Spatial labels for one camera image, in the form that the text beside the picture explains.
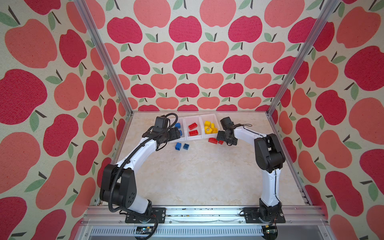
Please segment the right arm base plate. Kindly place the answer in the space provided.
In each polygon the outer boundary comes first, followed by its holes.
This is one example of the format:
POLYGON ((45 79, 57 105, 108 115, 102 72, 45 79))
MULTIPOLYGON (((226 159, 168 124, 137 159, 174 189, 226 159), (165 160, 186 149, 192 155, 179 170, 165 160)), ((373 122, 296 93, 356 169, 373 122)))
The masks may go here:
POLYGON ((281 210, 272 215, 266 215, 264 210, 259 208, 243 208, 239 213, 240 217, 244 217, 247 224, 285 224, 285 215, 281 210))

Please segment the left aluminium corner post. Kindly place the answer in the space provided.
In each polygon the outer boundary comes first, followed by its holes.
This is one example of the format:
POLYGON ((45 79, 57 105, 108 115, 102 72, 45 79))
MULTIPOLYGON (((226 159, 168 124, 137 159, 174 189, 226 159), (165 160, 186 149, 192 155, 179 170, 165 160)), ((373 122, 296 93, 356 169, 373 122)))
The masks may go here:
POLYGON ((75 5, 77 7, 77 10, 91 36, 91 39, 98 51, 98 54, 101 58, 101 61, 105 67, 105 70, 107 74, 109 75, 113 86, 115 90, 117 91, 117 95, 120 98, 123 107, 125 108, 127 114, 129 117, 133 116, 133 110, 132 107, 128 101, 128 98, 125 94, 125 90, 123 88, 123 85, 120 81, 120 78, 114 68, 114 65, 112 63, 112 59, 110 58, 110 55, 108 53, 107 48, 105 47, 105 44, 103 40, 100 37, 99 30, 97 29, 96 23, 92 17, 92 14, 90 12, 90 9, 87 6, 86 1, 74 1, 75 5))

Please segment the aluminium corner post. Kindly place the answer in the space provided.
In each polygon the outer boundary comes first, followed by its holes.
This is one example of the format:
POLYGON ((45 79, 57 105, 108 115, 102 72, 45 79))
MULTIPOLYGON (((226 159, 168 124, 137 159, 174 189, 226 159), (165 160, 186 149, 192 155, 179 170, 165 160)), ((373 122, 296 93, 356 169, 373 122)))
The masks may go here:
POLYGON ((114 68, 114 65, 112 63, 112 59, 110 58, 110 55, 108 53, 107 48, 105 47, 105 44, 103 40, 100 37, 99 30, 97 29, 96 23, 92 17, 92 14, 90 12, 90 9, 87 6, 86 1, 74 1, 75 5, 77 7, 77 10, 91 36, 91 39, 98 51, 98 54, 101 58, 101 61, 105 67, 105 70, 107 74, 109 75, 113 86, 115 90, 117 91, 117 95, 120 98, 123 107, 125 108, 127 114, 129 117, 133 116, 133 110, 132 107, 128 101, 128 98, 125 94, 125 90, 123 88, 123 85, 120 81, 120 78, 114 68))
POLYGON ((293 80, 294 76, 296 75, 302 63, 304 62, 307 54, 313 48, 315 41, 318 39, 320 33, 324 29, 329 17, 333 14, 334 10, 337 8, 340 2, 341 1, 329 0, 325 3, 306 41, 303 43, 303 46, 299 50, 299 54, 296 56, 296 59, 294 60, 289 70, 289 73, 286 77, 284 77, 281 87, 279 88, 276 96, 273 98, 271 105, 267 111, 267 117, 272 117, 273 112, 281 101, 281 98, 283 97, 285 91, 288 89, 290 82, 293 80))

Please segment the right aluminium corner post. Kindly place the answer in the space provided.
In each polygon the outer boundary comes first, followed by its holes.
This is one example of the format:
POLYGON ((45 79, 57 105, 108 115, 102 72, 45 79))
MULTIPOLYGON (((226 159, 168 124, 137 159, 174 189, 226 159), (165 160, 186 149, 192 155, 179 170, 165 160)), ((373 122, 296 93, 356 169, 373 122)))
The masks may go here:
POLYGON ((273 98, 271 105, 267 111, 267 117, 272 117, 273 112, 281 101, 281 98, 283 97, 285 91, 288 89, 290 82, 293 80, 294 76, 296 75, 302 63, 304 62, 307 54, 313 48, 315 41, 318 39, 320 33, 324 29, 329 17, 333 14, 334 10, 337 8, 340 2, 341 1, 329 0, 325 3, 306 41, 303 43, 303 46, 299 50, 299 54, 296 56, 296 59, 294 60, 289 70, 289 73, 286 77, 284 77, 281 87, 279 88, 276 96, 273 98))

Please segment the aluminium front frame rail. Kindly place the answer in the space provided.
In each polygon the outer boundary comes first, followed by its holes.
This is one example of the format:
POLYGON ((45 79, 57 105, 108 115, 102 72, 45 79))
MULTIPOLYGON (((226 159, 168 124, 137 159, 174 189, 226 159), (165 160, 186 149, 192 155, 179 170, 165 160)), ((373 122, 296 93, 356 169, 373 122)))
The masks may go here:
POLYGON ((263 223, 255 206, 155 206, 154 220, 90 207, 75 240, 334 240, 320 207, 284 206, 276 220, 263 223))

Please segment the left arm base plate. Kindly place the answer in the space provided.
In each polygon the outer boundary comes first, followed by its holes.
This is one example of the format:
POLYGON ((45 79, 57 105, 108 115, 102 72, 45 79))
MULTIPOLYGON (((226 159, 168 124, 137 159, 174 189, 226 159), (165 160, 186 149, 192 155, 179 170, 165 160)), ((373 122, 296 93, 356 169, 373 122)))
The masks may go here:
POLYGON ((151 212, 143 214, 129 210, 126 213, 125 223, 127 224, 164 224, 166 208, 151 208, 151 212))

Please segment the yellow round lego brick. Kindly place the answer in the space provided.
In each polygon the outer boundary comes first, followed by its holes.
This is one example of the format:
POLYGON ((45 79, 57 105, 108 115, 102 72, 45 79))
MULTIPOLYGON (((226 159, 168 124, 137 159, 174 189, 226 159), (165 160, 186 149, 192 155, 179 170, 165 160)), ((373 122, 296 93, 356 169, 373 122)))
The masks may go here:
POLYGON ((212 134, 213 130, 210 127, 205 126, 205 134, 212 134))

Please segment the yellow six-stud lego brick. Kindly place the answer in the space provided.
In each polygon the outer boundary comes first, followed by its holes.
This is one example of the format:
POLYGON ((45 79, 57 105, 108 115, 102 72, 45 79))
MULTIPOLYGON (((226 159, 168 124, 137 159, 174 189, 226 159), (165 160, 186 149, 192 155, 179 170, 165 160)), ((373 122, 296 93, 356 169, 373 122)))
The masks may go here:
POLYGON ((216 128, 214 123, 211 123, 211 129, 212 129, 212 134, 218 133, 218 129, 216 128))

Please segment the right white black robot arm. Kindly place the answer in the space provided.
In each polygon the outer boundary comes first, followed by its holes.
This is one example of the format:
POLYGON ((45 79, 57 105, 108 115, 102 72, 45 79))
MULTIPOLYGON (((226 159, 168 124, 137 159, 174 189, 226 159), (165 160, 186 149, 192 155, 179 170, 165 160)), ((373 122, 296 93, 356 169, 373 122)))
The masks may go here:
POLYGON ((275 134, 261 134, 245 127, 229 128, 219 131, 218 141, 235 146, 238 140, 249 143, 255 150, 255 159, 262 170, 262 196, 259 203, 259 219, 264 223, 274 221, 281 212, 279 180, 286 157, 275 134))

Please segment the red long lego brick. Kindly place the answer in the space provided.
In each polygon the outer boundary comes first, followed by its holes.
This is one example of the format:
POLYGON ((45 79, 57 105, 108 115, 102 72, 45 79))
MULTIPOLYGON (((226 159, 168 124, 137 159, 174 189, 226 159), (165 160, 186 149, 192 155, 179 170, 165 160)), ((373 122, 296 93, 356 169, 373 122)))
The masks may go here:
POLYGON ((216 138, 209 138, 209 143, 213 143, 213 144, 217 145, 218 140, 216 138))

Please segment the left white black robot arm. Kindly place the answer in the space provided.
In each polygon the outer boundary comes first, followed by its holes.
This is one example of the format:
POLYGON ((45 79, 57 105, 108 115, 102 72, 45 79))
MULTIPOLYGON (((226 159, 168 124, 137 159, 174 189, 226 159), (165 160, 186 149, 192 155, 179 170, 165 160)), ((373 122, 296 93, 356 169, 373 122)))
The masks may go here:
POLYGON ((158 129, 156 132, 149 129, 143 134, 136 148, 123 160, 104 168, 100 199, 108 203, 110 212, 125 211, 143 216, 151 215, 152 202, 139 196, 135 173, 151 154, 160 149, 160 145, 180 137, 177 127, 158 129))

